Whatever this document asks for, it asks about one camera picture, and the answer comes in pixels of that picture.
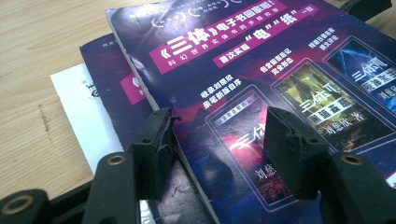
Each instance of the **blue cover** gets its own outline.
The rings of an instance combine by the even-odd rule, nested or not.
[[[395,174],[396,44],[364,22],[320,0],[106,13],[153,107],[183,118],[177,140],[221,223],[321,221],[318,201],[295,200],[265,154],[268,105],[311,125],[331,153]]]

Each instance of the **wooden table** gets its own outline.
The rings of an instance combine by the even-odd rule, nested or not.
[[[106,7],[148,2],[0,1],[0,198],[33,188],[54,198],[92,179],[50,75],[111,32]],[[395,38],[395,7],[370,24]]]

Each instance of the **dark object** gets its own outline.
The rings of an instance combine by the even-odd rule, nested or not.
[[[340,9],[359,20],[368,21],[390,7],[391,0],[349,0]]]
[[[170,108],[153,112],[128,152],[104,156],[92,182],[50,202],[41,189],[9,195],[0,223],[140,223],[138,200],[161,199],[173,165],[175,119]]]
[[[396,191],[363,157],[328,153],[310,126],[288,111],[269,107],[267,155],[294,197],[314,200],[321,192],[324,223],[396,223]]]

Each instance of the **white paper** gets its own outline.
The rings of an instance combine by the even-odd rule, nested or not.
[[[393,188],[396,189],[396,172],[390,175],[387,178],[387,183]]]
[[[64,106],[79,145],[93,173],[105,155],[122,151],[111,119],[95,88],[85,63],[50,76]],[[155,224],[146,201],[140,201],[141,222]]]

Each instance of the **book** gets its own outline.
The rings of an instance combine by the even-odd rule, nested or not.
[[[122,151],[110,117],[94,88],[85,63],[50,76],[67,118],[93,173],[105,155]],[[140,202],[141,222],[153,224],[146,201]]]
[[[221,223],[319,223],[265,154],[266,108],[396,171],[396,44],[324,1],[167,1],[108,8],[153,109],[182,117],[185,162]]]
[[[111,119],[119,145],[128,150],[152,109],[141,91],[134,73],[125,60],[113,34],[104,35],[83,45],[81,55],[91,74],[87,89],[95,90]],[[156,223],[210,222],[194,185],[182,164],[176,160],[160,202],[147,201]]]

